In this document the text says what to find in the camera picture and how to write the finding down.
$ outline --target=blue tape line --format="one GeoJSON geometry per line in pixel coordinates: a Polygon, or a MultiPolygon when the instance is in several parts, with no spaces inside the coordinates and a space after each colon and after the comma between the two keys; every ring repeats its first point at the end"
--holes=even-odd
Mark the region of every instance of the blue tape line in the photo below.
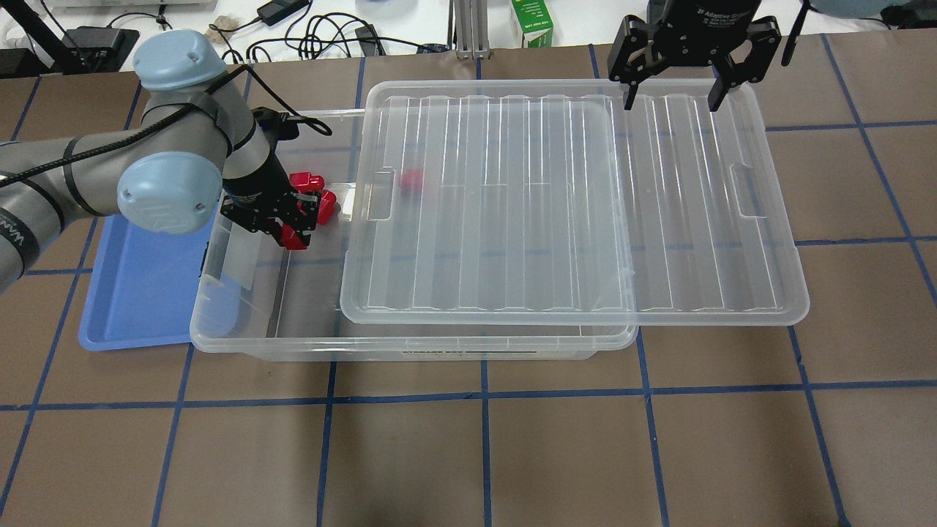
{"type": "Polygon", "coordinates": [[[187,400],[185,408],[230,408],[249,406],[297,406],[303,404],[328,404],[325,397],[287,398],[287,399],[221,399],[187,400]]]}
{"type": "Polygon", "coordinates": [[[441,400],[473,400],[481,399],[476,392],[462,392],[452,394],[421,394],[405,396],[351,396],[335,398],[335,404],[392,404],[397,402],[431,402],[441,400]]]}
{"type": "Polygon", "coordinates": [[[599,61],[595,58],[595,46],[592,44],[588,45],[588,59],[592,63],[592,76],[596,79],[599,78],[599,61]]]}
{"type": "Polygon", "coordinates": [[[862,123],[865,128],[897,128],[897,127],[932,127],[937,121],[893,121],[888,123],[862,123]]]}
{"type": "Polygon", "coordinates": [[[661,450],[657,442],[657,424],[654,420],[654,389],[650,386],[650,374],[647,372],[647,355],[645,354],[644,336],[638,329],[638,362],[641,365],[641,385],[645,397],[645,412],[647,413],[647,435],[650,439],[650,456],[654,463],[654,480],[657,483],[657,500],[661,508],[661,526],[670,527],[670,514],[667,512],[667,495],[663,487],[663,468],[661,467],[661,450]]]}
{"type": "Polygon", "coordinates": [[[491,425],[488,418],[488,361],[481,361],[482,374],[482,484],[484,527],[491,527],[491,425]]]}
{"type": "Polygon", "coordinates": [[[797,370],[800,372],[800,382],[804,386],[804,395],[807,399],[807,407],[811,413],[813,432],[816,434],[817,444],[820,447],[820,458],[823,460],[826,482],[829,484],[830,494],[832,494],[833,497],[833,506],[836,507],[836,515],[840,521],[839,526],[850,527],[851,524],[846,518],[846,511],[842,506],[840,486],[837,484],[836,475],[833,473],[833,463],[830,461],[829,451],[826,449],[826,438],[823,434],[823,427],[820,426],[820,415],[817,413],[816,403],[813,401],[810,378],[807,376],[807,368],[804,366],[804,357],[800,352],[800,342],[797,340],[797,333],[793,326],[788,326],[787,333],[791,339],[791,347],[794,349],[794,359],[797,362],[797,370]]]}
{"type": "MultiPolygon", "coordinates": [[[[327,399],[335,397],[335,374],[338,363],[329,365],[329,388],[327,399]]],[[[319,460],[319,492],[316,495],[316,526],[322,527],[322,515],[325,512],[325,484],[329,471],[329,444],[332,442],[332,403],[325,405],[325,420],[322,423],[322,451],[319,460]]]]}
{"type": "Polygon", "coordinates": [[[809,385],[811,390],[869,390],[876,388],[934,388],[937,379],[917,379],[908,381],[851,381],[845,383],[816,383],[809,385]]]}
{"type": "MultiPolygon", "coordinates": [[[[91,247],[91,239],[94,237],[96,226],[97,218],[94,218],[91,221],[91,226],[88,228],[88,234],[84,238],[82,256],[78,260],[79,269],[84,268],[84,260],[88,256],[88,249],[91,247]]],[[[45,388],[46,379],[49,378],[49,370],[52,367],[52,360],[55,358],[55,350],[58,347],[59,340],[62,338],[62,330],[65,328],[65,322],[68,318],[68,312],[70,311],[72,300],[75,297],[75,290],[78,289],[78,279],[80,277],[81,275],[76,274],[71,280],[71,286],[68,288],[68,295],[65,299],[65,305],[62,307],[62,314],[59,316],[58,325],[55,327],[55,336],[52,338],[52,344],[49,347],[49,353],[46,355],[46,362],[42,366],[42,373],[39,375],[39,382],[36,386],[36,392],[33,394],[33,400],[29,405],[29,414],[26,416],[26,422],[22,426],[20,441],[16,445],[16,453],[13,455],[13,462],[10,464],[9,472],[7,473],[7,481],[3,487],[3,494],[0,494],[0,517],[3,516],[3,511],[7,507],[9,491],[13,487],[13,480],[16,478],[16,470],[20,466],[22,452],[26,447],[26,440],[29,438],[29,431],[33,427],[33,419],[36,417],[39,400],[42,397],[42,390],[45,388]]]]}
{"type": "MultiPolygon", "coordinates": [[[[869,390],[882,388],[933,388],[937,379],[908,379],[895,381],[844,381],[833,383],[811,383],[811,390],[869,390]]],[[[701,395],[735,394],[763,392],[791,392],[804,389],[803,384],[728,384],[709,386],[666,386],[652,388],[654,395],[701,395]]],[[[645,394],[644,388],[619,389],[582,389],[582,390],[538,390],[504,391],[487,393],[443,393],[422,394],[416,396],[389,396],[382,398],[348,397],[339,398],[333,404],[374,404],[395,402],[423,402],[445,400],[485,400],[485,399],[559,399],[581,397],[638,397],[645,394]]],[[[240,407],[240,406],[295,406],[303,404],[329,404],[328,398],[309,399],[223,399],[196,400],[184,403],[189,408],[240,407]]],[[[36,410],[127,410],[148,408],[174,408],[171,400],[160,401],[118,401],[118,402],[56,402],[39,403],[36,410]]],[[[3,404],[0,412],[23,412],[31,408],[30,404],[3,404]]]]}
{"type": "Polygon", "coordinates": [[[816,247],[830,245],[867,245],[867,244],[898,244],[907,243],[908,238],[892,236],[887,238],[845,238],[841,240],[800,240],[795,241],[798,247],[816,247]]]}
{"type": "Polygon", "coordinates": [[[765,131],[814,131],[814,130],[844,130],[844,129],[856,129],[858,126],[856,124],[848,125],[799,125],[792,127],[765,127],[765,131]]]}
{"type": "MultiPolygon", "coordinates": [[[[251,71],[254,70],[254,68],[252,68],[249,64],[247,65],[247,67],[250,68],[251,71]]],[[[247,96],[250,95],[250,85],[252,84],[253,80],[254,80],[253,75],[247,75],[247,79],[244,81],[244,100],[245,101],[247,101],[247,96]]]]}
{"type": "Polygon", "coordinates": [[[355,89],[354,94],[354,107],[361,108],[361,95],[362,90],[364,89],[364,57],[361,57],[361,62],[358,63],[358,87],[355,89]]]}
{"type": "Polygon", "coordinates": [[[917,247],[917,242],[911,234],[911,227],[908,225],[904,213],[901,212],[898,198],[895,196],[891,184],[888,183],[888,177],[885,175],[885,169],[882,168],[882,162],[878,159],[878,155],[875,154],[875,149],[872,147],[871,139],[869,139],[869,133],[862,124],[862,118],[859,116],[859,111],[855,106],[853,97],[849,93],[849,88],[846,86],[846,81],[842,76],[842,71],[840,71],[840,65],[836,62],[836,56],[833,54],[833,49],[829,45],[829,39],[826,35],[821,35],[820,39],[823,41],[824,49],[826,49],[826,56],[829,57],[829,62],[833,66],[833,72],[836,73],[837,81],[840,82],[842,93],[846,96],[846,102],[849,103],[849,110],[852,112],[855,123],[859,127],[859,134],[862,136],[862,142],[866,145],[866,150],[869,151],[872,164],[875,165],[875,172],[878,173],[879,180],[882,182],[885,193],[888,195],[888,200],[891,202],[891,206],[895,210],[895,215],[898,217],[898,222],[901,224],[901,229],[904,231],[904,235],[907,236],[909,245],[911,245],[911,252],[914,254],[915,260],[917,260],[917,266],[921,271],[921,276],[924,278],[924,283],[927,284],[928,292],[930,293],[930,301],[934,306],[937,306],[937,289],[934,288],[933,280],[930,278],[930,272],[924,263],[924,258],[921,256],[920,249],[917,247]]]}
{"type": "Polygon", "coordinates": [[[124,129],[130,129],[130,125],[133,123],[133,113],[137,111],[137,104],[140,103],[140,92],[143,90],[143,85],[137,81],[137,91],[133,94],[133,100],[130,101],[130,111],[126,114],[126,121],[124,121],[124,129]]]}
{"type": "Polygon", "coordinates": [[[94,269],[30,269],[26,271],[27,277],[41,277],[45,275],[90,275],[94,269]]]}
{"type": "Polygon", "coordinates": [[[796,392],[801,384],[753,384],[740,386],[675,386],[654,388],[654,395],[742,394],[762,392],[796,392]]]}
{"type": "MultiPolygon", "coordinates": [[[[29,113],[29,107],[33,105],[33,99],[36,98],[36,91],[39,89],[39,81],[42,80],[42,77],[36,77],[36,81],[33,83],[33,90],[29,92],[29,98],[26,99],[26,104],[22,107],[22,113],[20,113],[20,120],[16,122],[16,127],[13,129],[13,135],[9,136],[11,141],[16,141],[17,136],[20,135],[20,128],[22,128],[22,123],[26,121],[26,114],[29,113]]],[[[3,506],[0,506],[0,513],[3,512],[3,506]]]]}
{"type": "Polygon", "coordinates": [[[140,410],[149,408],[172,408],[174,402],[167,400],[131,400],[122,402],[47,402],[39,403],[39,412],[61,410],[140,410]]]}
{"type": "Polygon", "coordinates": [[[622,397],[641,396],[644,388],[594,388],[584,390],[537,390],[489,392],[489,399],[553,399],[573,397],[622,397]]]}
{"type": "Polygon", "coordinates": [[[186,351],[186,363],[182,367],[182,379],[179,381],[179,392],[176,394],[176,401],[173,403],[172,424],[170,425],[170,436],[166,442],[166,454],[163,455],[163,467],[159,472],[159,486],[156,488],[156,502],[153,505],[153,518],[150,521],[150,527],[156,527],[159,524],[159,514],[163,508],[163,496],[166,494],[166,480],[170,474],[170,464],[172,462],[172,450],[175,447],[176,431],[179,429],[179,417],[182,414],[183,401],[186,400],[186,386],[188,385],[188,373],[192,369],[192,355],[195,353],[195,346],[188,345],[186,351]]]}

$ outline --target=black cable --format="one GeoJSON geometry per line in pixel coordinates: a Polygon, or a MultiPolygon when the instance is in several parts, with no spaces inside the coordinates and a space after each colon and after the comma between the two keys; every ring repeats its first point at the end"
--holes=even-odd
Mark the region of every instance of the black cable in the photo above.
{"type": "Polygon", "coordinates": [[[416,42],[410,42],[409,40],[403,40],[401,38],[390,38],[390,37],[357,37],[357,38],[346,38],[344,40],[324,40],[324,42],[331,42],[333,44],[341,42],[373,42],[375,40],[387,40],[388,42],[397,42],[399,44],[407,44],[408,46],[413,46],[420,50],[425,50],[430,53],[435,53],[436,51],[433,48],[424,46],[423,44],[417,44],[416,42]]]}
{"type": "MultiPolygon", "coordinates": [[[[165,6],[166,4],[163,4],[162,6],[160,6],[160,9],[165,10],[163,9],[165,6]]],[[[108,22],[108,24],[105,25],[104,27],[113,27],[115,22],[119,21],[122,18],[133,16],[133,15],[142,16],[142,17],[150,17],[151,19],[154,19],[156,23],[158,23],[160,26],[164,26],[163,27],[164,31],[166,30],[165,26],[168,26],[170,29],[172,29],[172,24],[166,22],[166,17],[164,17],[162,13],[155,15],[153,13],[144,13],[142,11],[129,11],[127,13],[119,14],[116,17],[114,17],[113,20],[108,22]]]]}
{"type": "Polygon", "coordinates": [[[234,64],[240,64],[240,63],[242,63],[242,62],[245,61],[245,60],[244,60],[244,56],[241,55],[240,53],[238,53],[237,50],[235,50],[234,48],[232,48],[231,43],[228,42],[228,38],[225,37],[225,34],[224,34],[224,33],[218,31],[218,36],[221,37],[221,39],[224,40],[224,41],[225,41],[225,44],[228,46],[228,50],[221,54],[221,60],[225,60],[225,58],[228,56],[228,53],[230,53],[230,54],[231,54],[231,61],[232,61],[234,64]]]}
{"type": "MultiPolygon", "coordinates": [[[[338,31],[336,31],[335,34],[332,36],[331,40],[336,40],[338,39],[339,36],[341,36],[342,39],[348,38],[345,36],[345,28],[352,25],[353,23],[355,23],[354,20],[343,23],[341,27],[338,28],[338,31]]],[[[322,55],[323,53],[327,52],[329,48],[331,48],[332,46],[334,46],[334,44],[329,44],[328,46],[325,46],[323,49],[319,51],[319,53],[316,56],[318,57],[319,55],[322,55]]],[[[345,56],[347,56],[348,58],[351,58],[351,48],[349,48],[348,42],[345,43],[345,56]]]]}
{"type": "Polygon", "coordinates": [[[801,0],[800,10],[794,19],[794,26],[791,27],[791,34],[787,36],[787,43],[784,44],[784,51],[781,53],[781,65],[787,67],[794,58],[794,48],[797,46],[797,37],[804,28],[804,21],[807,20],[807,12],[816,10],[811,6],[810,0],[801,0]]]}
{"type": "Polygon", "coordinates": [[[104,27],[114,27],[114,23],[115,23],[115,22],[119,21],[119,20],[122,19],[122,18],[130,17],[130,16],[134,16],[134,15],[138,15],[138,16],[142,16],[142,17],[150,17],[151,19],[156,18],[156,15],[153,14],[153,13],[144,13],[144,12],[142,12],[142,11],[129,11],[129,12],[127,12],[127,13],[123,13],[123,14],[120,14],[120,15],[115,16],[115,17],[113,18],[113,20],[111,20],[110,22],[108,22],[108,24],[105,25],[104,27]]]}
{"type": "Polygon", "coordinates": [[[166,31],[167,27],[172,30],[172,24],[166,21],[166,4],[159,5],[159,10],[156,11],[156,23],[163,31],[166,31]]]}
{"type": "Polygon", "coordinates": [[[884,20],[882,20],[882,19],[875,19],[875,18],[861,18],[861,19],[857,19],[857,20],[868,20],[868,21],[871,21],[871,22],[878,22],[878,23],[880,23],[881,25],[883,25],[883,26],[885,26],[885,27],[887,27],[887,28],[888,28],[888,31],[891,31],[891,25],[890,25],[890,24],[888,24],[887,22],[885,22],[885,21],[884,21],[884,20]]]}
{"type": "Polygon", "coordinates": [[[92,73],[93,71],[91,69],[91,64],[90,64],[91,61],[88,60],[88,55],[84,53],[84,50],[81,47],[79,47],[78,43],[75,42],[75,39],[72,38],[71,35],[68,34],[68,31],[66,31],[65,28],[62,27],[62,24],[59,23],[58,20],[56,20],[54,15],[52,15],[52,10],[49,9],[49,6],[46,6],[46,0],[39,0],[39,3],[42,5],[42,8],[46,10],[46,14],[49,15],[49,18],[52,19],[52,22],[55,24],[55,26],[58,27],[59,31],[62,32],[62,35],[69,42],[71,42],[72,46],[75,46],[75,51],[78,53],[78,56],[82,58],[82,62],[84,63],[85,69],[87,69],[89,73],[92,73]]]}
{"type": "MultiPolygon", "coordinates": [[[[359,17],[357,17],[357,16],[355,16],[355,15],[352,15],[351,13],[346,13],[346,12],[342,12],[342,11],[334,11],[334,12],[326,13],[326,14],[320,15],[320,16],[322,16],[323,18],[329,18],[329,17],[333,17],[333,16],[347,17],[347,18],[352,19],[354,22],[360,23],[360,24],[363,25],[364,27],[368,28],[368,29],[371,31],[372,34],[376,35],[376,34],[378,33],[377,31],[375,31],[374,25],[373,25],[372,23],[370,23],[370,22],[368,22],[367,20],[364,20],[364,19],[362,19],[362,18],[359,18],[359,17]]],[[[375,42],[375,44],[377,44],[378,49],[380,50],[381,53],[387,54],[387,52],[384,51],[384,47],[380,44],[380,41],[379,41],[379,40],[378,40],[377,42],[375,42]]],[[[345,44],[345,49],[346,49],[346,50],[348,49],[348,43],[347,43],[347,42],[346,42],[346,44],[345,44]]]]}
{"type": "Polygon", "coordinates": [[[10,185],[13,185],[14,183],[19,183],[23,181],[23,179],[27,179],[29,177],[50,171],[52,169],[64,167],[65,165],[68,165],[70,163],[76,163],[83,159],[93,158],[95,156],[100,156],[102,154],[107,154],[109,152],[113,152],[114,150],[118,150],[120,148],[130,146],[133,143],[136,143],[146,137],[149,137],[157,133],[158,131],[164,129],[165,127],[171,125],[172,123],[179,121],[180,119],[185,117],[187,114],[192,112],[192,110],[195,108],[196,106],[187,104],[183,108],[180,108],[179,110],[176,110],[175,112],[171,113],[169,116],[163,119],[160,119],[159,121],[156,121],[154,124],[150,125],[149,127],[144,128],[131,136],[125,137],[124,139],[120,141],[115,141],[113,143],[105,144],[97,148],[92,148],[91,150],[85,150],[84,152],[80,152],[79,154],[66,156],[64,158],[60,158],[55,161],[50,161],[48,163],[41,164],[37,167],[24,170],[20,173],[17,173],[15,175],[8,177],[7,179],[0,180],[0,188],[8,187],[10,185]]]}
{"type": "MultiPolygon", "coordinates": [[[[245,71],[251,77],[253,77],[254,80],[257,81],[258,84],[260,84],[260,87],[266,90],[266,92],[269,93],[270,96],[273,97],[276,102],[280,103],[280,105],[283,106],[283,108],[285,108],[287,112],[295,115],[296,117],[299,117],[300,122],[316,130],[318,133],[322,135],[325,135],[325,136],[332,135],[332,129],[329,128],[328,125],[326,125],[325,123],[323,123],[322,121],[320,121],[319,119],[315,117],[305,117],[303,115],[300,115],[289,104],[287,104],[285,100],[283,100],[279,95],[277,95],[276,92],[274,92],[273,89],[271,89],[271,87],[267,85],[267,83],[260,77],[260,75],[257,74],[256,71],[249,68],[247,65],[241,65],[240,67],[235,68],[234,71],[232,71],[231,73],[228,73],[224,75],[223,77],[220,77],[218,80],[214,81],[213,83],[209,84],[208,87],[205,88],[205,93],[213,94],[214,92],[221,89],[222,86],[224,86],[227,83],[230,83],[235,77],[237,77],[241,73],[244,73],[245,71]]],[[[103,154],[113,152],[114,150],[119,150],[121,148],[130,146],[134,143],[142,141],[143,139],[159,132],[160,130],[167,128],[169,125],[172,125],[173,123],[178,122],[180,119],[182,119],[189,113],[192,113],[197,108],[198,107],[193,104],[186,104],[179,110],[176,110],[175,112],[169,114],[168,116],[163,117],[162,119],[156,121],[154,124],[150,125],[149,127],[146,127],[134,133],[133,135],[127,136],[122,140],[115,141],[113,143],[103,144],[96,148],[85,150],[84,152],[80,152],[78,154],[72,154],[71,156],[65,156],[55,161],[43,163],[31,169],[27,169],[20,173],[16,173],[14,175],[8,176],[6,179],[0,180],[0,188],[8,187],[15,183],[19,183],[23,181],[24,179],[28,179],[30,177],[33,177],[34,175],[45,173],[52,169],[64,167],[65,165],[68,165],[71,163],[76,163],[84,159],[101,156],[103,154]]]]}
{"type": "MultiPolygon", "coordinates": [[[[336,33],[335,33],[335,37],[333,37],[332,40],[335,40],[336,38],[338,38],[338,35],[341,35],[342,38],[345,38],[345,33],[342,31],[342,29],[344,29],[345,27],[347,27],[347,26],[348,26],[348,23],[345,23],[344,25],[342,25],[342,26],[339,27],[338,23],[336,23],[336,22],[335,22],[334,20],[332,20],[332,18],[331,18],[332,16],[340,15],[340,14],[345,14],[345,13],[328,13],[328,14],[325,14],[325,15],[317,15],[316,17],[313,17],[313,18],[309,19],[309,22],[306,23],[306,25],[305,25],[305,33],[306,33],[306,36],[307,36],[308,38],[311,38],[311,39],[309,40],[309,49],[310,49],[310,51],[312,52],[312,53],[311,53],[311,56],[309,56],[308,58],[318,58],[320,55],[322,55],[322,53],[323,53],[325,50],[327,50],[327,49],[329,49],[329,48],[332,47],[332,44],[329,44],[328,46],[325,46],[324,44],[320,44],[320,48],[319,48],[318,51],[315,51],[315,50],[313,49],[313,47],[312,47],[313,44],[315,43],[314,40],[312,39],[312,37],[314,37],[314,36],[316,35],[316,33],[319,31],[319,24],[321,24],[322,22],[328,22],[328,23],[330,23],[330,24],[332,25],[332,27],[335,28],[336,33]],[[312,25],[313,19],[316,19],[316,24],[315,24],[315,25],[312,25]]],[[[349,58],[351,58],[351,49],[349,48],[348,42],[345,43],[345,55],[347,55],[349,58]]]]}
{"type": "Polygon", "coordinates": [[[260,22],[260,17],[257,17],[248,23],[242,23],[241,25],[237,27],[233,27],[232,29],[221,29],[220,27],[218,27],[217,25],[213,23],[208,24],[208,29],[211,29],[212,31],[218,33],[218,36],[221,37],[221,39],[225,41],[225,45],[228,46],[228,50],[221,54],[221,60],[225,60],[225,58],[227,58],[228,55],[230,54],[231,61],[234,64],[241,64],[242,62],[246,62],[246,60],[244,60],[244,56],[241,55],[237,50],[235,50],[231,46],[231,42],[228,41],[227,37],[225,37],[225,33],[235,33],[237,31],[244,29],[245,27],[248,27],[249,25],[253,25],[258,22],[260,22]]]}
{"type": "Polygon", "coordinates": [[[261,46],[254,47],[251,53],[248,54],[248,56],[250,56],[250,60],[254,62],[260,62],[260,60],[258,60],[257,58],[258,51],[263,52],[263,54],[267,55],[267,62],[274,62],[274,59],[270,57],[270,54],[267,52],[267,50],[264,50],[261,46]]]}
{"type": "Polygon", "coordinates": [[[283,38],[289,38],[289,37],[290,37],[290,33],[292,32],[293,28],[296,27],[296,25],[297,25],[298,23],[300,23],[300,22],[303,21],[303,19],[306,17],[306,15],[309,14],[309,10],[310,10],[310,9],[312,9],[312,1],[311,1],[311,0],[309,1],[308,4],[306,4],[305,9],[303,10],[303,14],[300,15],[299,17],[297,17],[296,20],[292,21],[292,22],[290,23],[290,26],[287,27],[287,31],[286,31],[286,33],[283,34],[283,38]]]}
{"type": "Polygon", "coordinates": [[[256,19],[254,19],[254,20],[252,20],[252,21],[250,21],[250,22],[248,22],[248,23],[243,23],[243,24],[241,24],[241,25],[239,25],[239,26],[237,26],[237,27],[234,27],[234,28],[232,28],[232,29],[221,29],[221,28],[218,27],[217,25],[214,25],[213,23],[210,23],[210,24],[208,24],[208,29],[211,29],[212,31],[217,31],[218,33],[234,33],[234,32],[237,32],[237,31],[241,31],[242,29],[244,29],[245,27],[248,27],[249,25],[254,25],[255,23],[260,22],[260,20],[261,20],[261,18],[260,18],[260,17],[257,17],[256,19]]]}

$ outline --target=brown table surface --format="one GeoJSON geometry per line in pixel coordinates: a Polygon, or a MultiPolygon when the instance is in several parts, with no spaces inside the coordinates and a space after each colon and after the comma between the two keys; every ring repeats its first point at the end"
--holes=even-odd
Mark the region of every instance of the brown table surface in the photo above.
{"type": "MultiPolygon", "coordinates": [[[[602,76],[607,53],[257,68],[298,108],[342,109],[391,79],[602,76]]],[[[93,354],[84,220],[0,297],[0,523],[937,524],[937,30],[803,38],[756,91],[802,323],[647,327],[579,362],[93,354]]],[[[0,139],[121,129],[139,93],[129,73],[3,81],[0,139]]]]}

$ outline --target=transparent plastic lid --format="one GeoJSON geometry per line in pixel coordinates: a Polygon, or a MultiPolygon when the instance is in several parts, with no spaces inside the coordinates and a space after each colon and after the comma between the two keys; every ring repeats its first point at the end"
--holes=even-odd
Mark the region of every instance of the transparent plastic lid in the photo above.
{"type": "Polygon", "coordinates": [[[341,308],[360,324],[793,324],[809,300],[747,86],[381,83],[341,308]]]}

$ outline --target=power adapter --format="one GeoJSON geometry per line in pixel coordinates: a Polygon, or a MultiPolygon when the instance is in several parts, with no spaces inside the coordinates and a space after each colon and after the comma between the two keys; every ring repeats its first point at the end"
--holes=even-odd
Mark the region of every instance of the power adapter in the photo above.
{"type": "Polygon", "coordinates": [[[87,25],[69,29],[66,33],[62,43],[73,55],[87,60],[90,63],[88,67],[95,73],[120,71],[140,38],[140,32],[133,29],[87,25]]]}
{"type": "Polygon", "coordinates": [[[309,5],[309,0],[274,0],[257,8],[257,16],[267,25],[274,25],[309,5]]]}

